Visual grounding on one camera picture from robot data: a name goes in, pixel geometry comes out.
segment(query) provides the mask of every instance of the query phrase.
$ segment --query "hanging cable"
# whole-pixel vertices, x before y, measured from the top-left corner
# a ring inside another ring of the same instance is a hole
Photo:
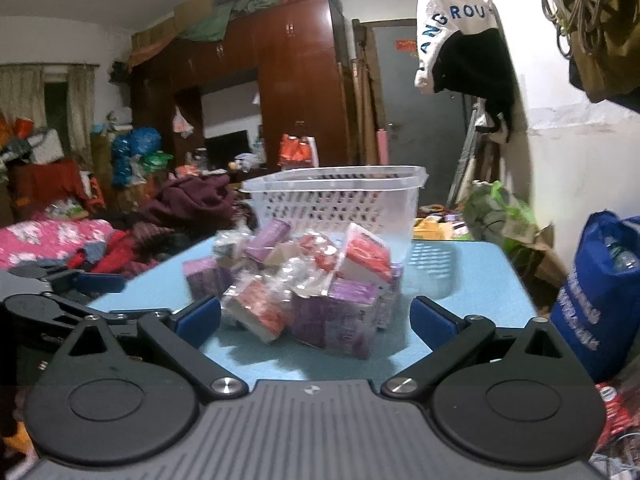
[[[600,14],[605,4],[611,0],[553,0],[556,10],[552,10],[550,0],[542,0],[542,12],[556,26],[558,50],[569,59],[572,54],[570,35],[577,32],[580,48],[587,54],[596,54],[604,42]],[[564,51],[560,38],[566,37],[569,49]]]

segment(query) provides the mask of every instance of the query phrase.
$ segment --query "blue tote bag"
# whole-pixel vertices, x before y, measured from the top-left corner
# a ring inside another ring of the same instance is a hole
[[[550,318],[595,383],[622,368],[640,325],[640,268],[617,269],[607,237],[640,256],[640,217],[589,216]]]

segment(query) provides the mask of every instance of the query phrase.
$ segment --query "red paper sign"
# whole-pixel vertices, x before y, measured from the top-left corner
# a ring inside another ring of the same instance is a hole
[[[415,52],[418,50],[418,42],[415,40],[396,40],[396,50],[400,52]]]

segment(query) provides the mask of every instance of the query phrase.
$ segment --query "gray door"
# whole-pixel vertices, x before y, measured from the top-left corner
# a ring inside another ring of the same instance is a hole
[[[420,205],[444,204],[466,136],[465,110],[470,108],[465,107],[464,99],[468,97],[448,90],[423,95],[414,86],[417,53],[402,40],[415,42],[415,26],[374,26],[373,31],[388,123],[389,162],[424,166],[429,179],[420,191]]]

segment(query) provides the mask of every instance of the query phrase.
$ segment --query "blue plastic bag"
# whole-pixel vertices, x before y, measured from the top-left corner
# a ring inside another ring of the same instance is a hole
[[[129,134],[116,136],[111,143],[111,160],[116,158],[131,156],[131,145],[129,142]]]
[[[111,165],[113,167],[111,185],[116,189],[122,189],[131,179],[131,159],[128,156],[119,156],[112,160]]]
[[[155,128],[137,128],[130,134],[131,156],[159,152],[162,137]]]
[[[595,383],[620,371],[640,325],[640,268],[617,269],[605,244],[612,237],[640,255],[633,226],[640,228],[640,217],[589,216],[550,317]]]

